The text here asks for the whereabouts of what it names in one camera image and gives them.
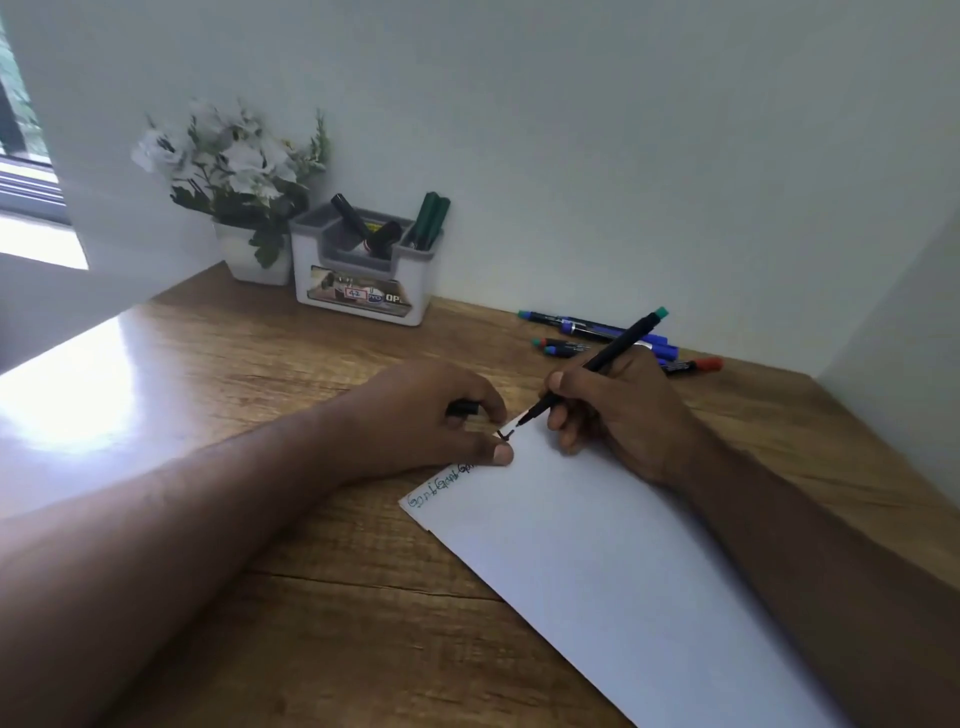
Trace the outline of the dark marker with teal cap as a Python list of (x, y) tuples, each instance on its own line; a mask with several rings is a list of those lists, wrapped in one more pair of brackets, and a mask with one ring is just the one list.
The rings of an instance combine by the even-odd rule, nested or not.
[(596, 321), (571, 316), (557, 316), (532, 310), (518, 310), (516, 313), (518, 318), (525, 321), (551, 326), (557, 329), (560, 329), (565, 324), (578, 324), (582, 326), (596, 325)]

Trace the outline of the artificial white flowers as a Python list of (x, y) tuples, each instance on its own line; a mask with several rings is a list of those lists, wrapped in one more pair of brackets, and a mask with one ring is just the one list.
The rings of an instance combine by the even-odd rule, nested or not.
[(163, 180), (178, 207), (212, 223), (289, 234), (309, 208), (310, 186), (327, 171), (331, 142), (316, 114), (306, 140), (284, 138), (245, 103), (221, 109), (192, 100), (184, 127), (148, 119), (131, 149), (134, 164)]

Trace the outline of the person's right forearm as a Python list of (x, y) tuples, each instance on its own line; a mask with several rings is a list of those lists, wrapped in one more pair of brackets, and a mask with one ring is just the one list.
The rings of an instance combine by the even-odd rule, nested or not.
[(960, 590), (712, 433), (672, 487), (860, 728), (960, 728)]

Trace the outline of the person's left hand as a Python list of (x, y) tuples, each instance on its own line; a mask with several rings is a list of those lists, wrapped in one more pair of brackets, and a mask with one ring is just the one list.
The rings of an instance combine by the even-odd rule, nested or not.
[(445, 416), (459, 399), (481, 403), (486, 417), (507, 422), (501, 394), (484, 376), (440, 360), (414, 360), (381, 370), (318, 407), (323, 422), (321, 469), (342, 484), (425, 468), (426, 447), (440, 436), (496, 436)]

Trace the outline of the dark green marker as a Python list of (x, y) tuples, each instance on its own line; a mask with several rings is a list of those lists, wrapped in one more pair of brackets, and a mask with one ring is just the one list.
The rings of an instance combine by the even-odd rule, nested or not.
[(413, 250), (421, 248), (439, 200), (440, 195), (435, 191), (430, 191), (424, 195), (414, 224), (404, 238), (403, 245), (405, 247)]
[(447, 197), (438, 197), (430, 210), (427, 218), (424, 232), (418, 239), (417, 249), (420, 251), (430, 250), (440, 235), (442, 226), (447, 218), (451, 206), (451, 200)]

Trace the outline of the black pen with green end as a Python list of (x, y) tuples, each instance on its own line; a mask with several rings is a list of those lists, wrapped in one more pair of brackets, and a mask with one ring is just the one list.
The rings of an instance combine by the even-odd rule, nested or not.
[[(661, 306), (636, 321), (631, 327), (624, 330), (615, 339), (611, 340), (601, 349), (598, 349), (594, 356), (582, 362), (581, 367), (592, 373), (599, 373), (606, 366), (610, 365), (618, 357), (626, 353), (630, 347), (636, 345), (642, 337), (651, 334), (654, 329), (669, 315), (668, 309)], [(515, 426), (521, 428), (527, 423), (539, 418), (541, 415), (556, 407), (563, 398), (548, 391), (540, 400), (529, 408), (516, 422)]]

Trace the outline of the white paper sheet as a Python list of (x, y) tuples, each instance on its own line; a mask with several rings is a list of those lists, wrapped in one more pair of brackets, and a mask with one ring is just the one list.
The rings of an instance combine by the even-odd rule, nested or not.
[(399, 506), (639, 728), (852, 728), (687, 510), (540, 416)]

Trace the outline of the person's left forearm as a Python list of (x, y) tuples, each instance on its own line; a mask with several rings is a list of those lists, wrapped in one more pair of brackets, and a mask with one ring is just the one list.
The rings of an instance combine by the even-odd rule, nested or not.
[(0, 523), (0, 728), (95, 722), (344, 480), (340, 397)]

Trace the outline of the white flower pot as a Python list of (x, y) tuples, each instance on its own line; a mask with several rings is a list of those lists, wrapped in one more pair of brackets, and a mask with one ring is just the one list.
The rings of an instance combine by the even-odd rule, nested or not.
[(291, 280), (293, 255), (289, 233), (213, 223), (223, 260), (242, 283), (285, 286)]

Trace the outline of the black marker with red band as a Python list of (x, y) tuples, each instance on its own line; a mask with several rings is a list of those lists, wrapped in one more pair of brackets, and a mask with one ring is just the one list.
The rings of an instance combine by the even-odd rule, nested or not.
[(403, 225), (396, 220), (380, 224), (377, 229), (371, 229), (364, 241), (368, 255), (379, 261), (389, 261), (392, 257), (393, 246), (402, 240)]

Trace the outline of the person's right hand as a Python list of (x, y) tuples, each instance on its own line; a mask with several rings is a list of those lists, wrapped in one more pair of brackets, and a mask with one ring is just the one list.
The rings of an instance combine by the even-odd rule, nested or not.
[(642, 480), (680, 496), (691, 492), (699, 455), (710, 452), (713, 433), (682, 401), (656, 358), (634, 348), (600, 372), (581, 367), (582, 354), (546, 376), (541, 394), (562, 397), (560, 403), (585, 403), (596, 411), (593, 433), (560, 433), (565, 455), (603, 443)]

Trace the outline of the white and grey pen holder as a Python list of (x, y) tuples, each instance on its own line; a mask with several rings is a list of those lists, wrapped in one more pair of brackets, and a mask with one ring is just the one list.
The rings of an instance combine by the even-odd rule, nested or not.
[(289, 224), (296, 299), (309, 307), (419, 326), (434, 292), (444, 228), (364, 207), (353, 210), (372, 232), (395, 224), (401, 237), (376, 252), (332, 201), (299, 214)]

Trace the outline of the blue marker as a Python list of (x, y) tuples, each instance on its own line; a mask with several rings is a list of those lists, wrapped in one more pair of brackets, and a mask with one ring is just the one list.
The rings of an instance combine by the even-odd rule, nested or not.
[[(572, 319), (561, 319), (558, 329), (561, 334), (597, 342), (614, 341), (625, 332), (625, 329), (615, 326), (575, 321)], [(660, 347), (671, 346), (666, 337), (653, 333), (648, 333), (639, 337), (636, 340), (636, 343)]]
[[(679, 349), (676, 346), (655, 345), (646, 342), (633, 344), (634, 349), (647, 349), (652, 352), (660, 363), (669, 363), (679, 360)], [(573, 342), (547, 343), (541, 347), (541, 351), (546, 356), (554, 358), (573, 358), (582, 353), (598, 354), (605, 349), (604, 346), (586, 346), (575, 344)]]

